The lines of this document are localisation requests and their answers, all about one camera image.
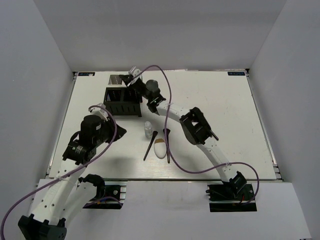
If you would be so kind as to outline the clear small bottle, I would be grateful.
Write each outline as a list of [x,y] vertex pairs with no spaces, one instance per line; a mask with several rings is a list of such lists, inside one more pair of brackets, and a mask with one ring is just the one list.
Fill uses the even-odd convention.
[[146,121],[144,123],[144,134],[145,134],[145,137],[148,139],[150,139],[153,135],[153,126],[149,121]]

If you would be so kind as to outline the slim black makeup brush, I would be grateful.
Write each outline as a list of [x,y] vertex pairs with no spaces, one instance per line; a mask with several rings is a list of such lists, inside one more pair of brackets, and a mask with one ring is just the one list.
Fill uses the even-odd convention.
[[143,157],[143,161],[145,161],[146,159],[147,159],[147,156],[148,156],[148,154],[149,154],[149,152],[150,152],[150,149],[151,149],[151,147],[152,147],[152,145],[153,145],[153,143],[154,143],[154,141],[155,141],[155,138],[156,138],[156,136],[158,135],[158,131],[153,131],[153,133],[152,133],[152,137],[151,137],[151,140],[150,140],[150,143],[149,143],[149,145],[148,145],[148,147],[147,147],[147,150],[146,150],[146,152],[145,152],[145,155],[144,155],[144,157]]

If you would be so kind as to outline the white beige makeup sponge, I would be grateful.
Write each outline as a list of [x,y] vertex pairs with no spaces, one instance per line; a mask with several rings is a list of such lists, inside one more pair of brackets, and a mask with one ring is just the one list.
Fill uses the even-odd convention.
[[154,141],[154,153],[156,155],[157,158],[159,159],[164,159],[167,155],[167,146],[165,143],[165,140],[162,138],[157,138]]

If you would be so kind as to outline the black powder brush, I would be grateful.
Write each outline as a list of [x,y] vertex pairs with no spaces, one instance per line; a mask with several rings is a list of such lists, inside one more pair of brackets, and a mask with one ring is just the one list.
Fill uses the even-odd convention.
[[168,128],[164,128],[162,131],[163,131],[163,133],[164,133],[164,135],[166,137],[166,140],[167,140],[166,157],[167,157],[167,163],[170,164],[171,160],[170,160],[170,153],[169,153],[169,134],[170,134],[171,130],[168,129]]

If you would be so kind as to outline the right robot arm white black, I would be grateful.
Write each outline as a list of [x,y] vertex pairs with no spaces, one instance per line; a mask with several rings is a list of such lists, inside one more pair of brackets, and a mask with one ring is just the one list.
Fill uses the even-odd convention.
[[247,180],[218,147],[218,137],[198,107],[188,109],[172,104],[161,95],[156,80],[151,79],[144,83],[138,74],[121,74],[119,78],[127,88],[147,100],[147,107],[152,113],[164,116],[165,122],[171,119],[180,123],[188,142],[198,147],[217,170],[229,198],[236,200],[243,195]]

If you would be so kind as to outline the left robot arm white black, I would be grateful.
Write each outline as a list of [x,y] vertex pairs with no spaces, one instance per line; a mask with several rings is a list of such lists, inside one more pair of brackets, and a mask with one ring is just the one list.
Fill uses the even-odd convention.
[[98,147],[119,140],[127,131],[118,126],[103,104],[89,107],[80,130],[74,133],[62,155],[56,177],[46,186],[40,203],[28,216],[22,216],[18,227],[27,240],[63,240],[73,218],[91,199],[105,196],[102,177],[88,174],[87,166],[97,160]]

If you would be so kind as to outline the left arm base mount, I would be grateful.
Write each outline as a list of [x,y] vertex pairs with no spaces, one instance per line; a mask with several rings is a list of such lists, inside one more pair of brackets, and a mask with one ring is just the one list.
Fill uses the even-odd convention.
[[120,210],[126,199],[127,183],[127,181],[105,181],[100,196],[91,199],[83,208]]

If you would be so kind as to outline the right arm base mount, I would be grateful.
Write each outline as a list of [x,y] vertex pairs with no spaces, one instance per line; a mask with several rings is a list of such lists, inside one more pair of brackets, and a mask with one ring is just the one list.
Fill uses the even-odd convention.
[[254,197],[254,189],[251,184],[246,184],[238,195],[228,192],[223,184],[210,184],[205,191],[209,200],[211,213],[240,213],[256,212],[257,205]]

